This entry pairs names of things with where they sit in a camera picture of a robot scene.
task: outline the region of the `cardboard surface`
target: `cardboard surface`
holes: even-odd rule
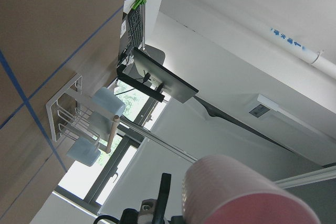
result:
[[[47,80],[29,102],[50,136],[45,104],[76,72],[89,95],[117,76],[124,0],[0,2],[0,50],[27,97]],[[3,123],[22,100],[2,67],[0,78]],[[0,223],[29,223],[65,170],[25,106],[0,137]],[[72,141],[52,145],[69,168]]]

